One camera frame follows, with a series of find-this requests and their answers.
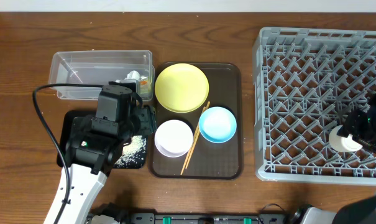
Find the white rice bowl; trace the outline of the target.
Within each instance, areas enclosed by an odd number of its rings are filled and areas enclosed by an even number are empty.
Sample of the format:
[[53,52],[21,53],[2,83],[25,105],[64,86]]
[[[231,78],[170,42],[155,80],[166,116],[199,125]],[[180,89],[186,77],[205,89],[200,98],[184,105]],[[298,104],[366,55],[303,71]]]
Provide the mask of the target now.
[[183,121],[172,119],[162,123],[155,132],[155,147],[166,157],[186,154],[193,142],[193,132]]

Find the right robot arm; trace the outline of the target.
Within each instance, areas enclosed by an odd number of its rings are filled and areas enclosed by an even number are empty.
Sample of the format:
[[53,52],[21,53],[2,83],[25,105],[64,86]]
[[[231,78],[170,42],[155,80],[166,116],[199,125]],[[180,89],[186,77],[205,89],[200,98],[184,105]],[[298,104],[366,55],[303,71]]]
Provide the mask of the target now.
[[[335,127],[329,135],[331,147],[339,152],[355,152],[365,149],[376,154],[376,94],[368,100],[369,109],[356,109],[344,124]],[[376,223],[376,194],[373,197],[329,212],[307,205],[290,218],[289,223]]]

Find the colourful snack wrapper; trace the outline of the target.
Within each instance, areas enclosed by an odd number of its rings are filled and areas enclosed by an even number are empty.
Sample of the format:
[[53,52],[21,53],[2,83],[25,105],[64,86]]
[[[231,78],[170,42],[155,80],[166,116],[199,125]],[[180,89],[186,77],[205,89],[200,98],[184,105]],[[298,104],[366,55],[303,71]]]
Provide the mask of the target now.
[[148,97],[152,92],[151,81],[148,77],[140,79],[140,95],[141,97]]

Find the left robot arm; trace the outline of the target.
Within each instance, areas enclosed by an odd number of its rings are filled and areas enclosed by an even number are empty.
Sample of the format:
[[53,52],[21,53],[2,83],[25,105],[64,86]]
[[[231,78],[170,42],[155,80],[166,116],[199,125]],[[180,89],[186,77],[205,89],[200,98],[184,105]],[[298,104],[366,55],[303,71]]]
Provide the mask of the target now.
[[101,90],[95,112],[73,110],[64,117],[57,141],[32,93],[36,113],[58,152],[63,169],[46,223],[84,223],[111,170],[134,136],[156,132],[155,108],[144,104],[134,83],[109,82]]

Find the rice pile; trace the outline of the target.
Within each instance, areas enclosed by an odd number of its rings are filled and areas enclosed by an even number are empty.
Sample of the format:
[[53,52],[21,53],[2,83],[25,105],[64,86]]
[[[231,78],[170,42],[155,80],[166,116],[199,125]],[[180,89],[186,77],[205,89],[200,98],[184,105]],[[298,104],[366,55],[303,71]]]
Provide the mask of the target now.
[[123,147],[122,156],[116,161],[114,168],[139,169],[145,164],[147,139],[134,136],[128,146]]

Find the small white green cup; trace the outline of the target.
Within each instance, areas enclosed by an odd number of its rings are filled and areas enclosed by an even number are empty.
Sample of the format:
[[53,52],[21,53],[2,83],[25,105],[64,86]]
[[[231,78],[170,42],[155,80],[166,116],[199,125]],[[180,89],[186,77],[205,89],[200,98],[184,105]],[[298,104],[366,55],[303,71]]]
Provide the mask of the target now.
[[355,142],[349,134],[348,137],[342,137],[337,132],[342,128],[342,125],[336,126],[332,129],[329,135],[329,144],[337,152],[356,152],[363,148],[363,145]]

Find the white napkin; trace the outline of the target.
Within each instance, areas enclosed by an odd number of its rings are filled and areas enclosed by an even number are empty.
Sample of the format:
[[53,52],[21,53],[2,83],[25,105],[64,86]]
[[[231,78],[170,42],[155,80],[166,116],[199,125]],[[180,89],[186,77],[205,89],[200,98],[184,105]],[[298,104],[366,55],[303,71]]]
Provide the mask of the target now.
[[140,81],[140,73],[138,71],[131,71],[127,74],[127,76],[123,80],[137,80]]

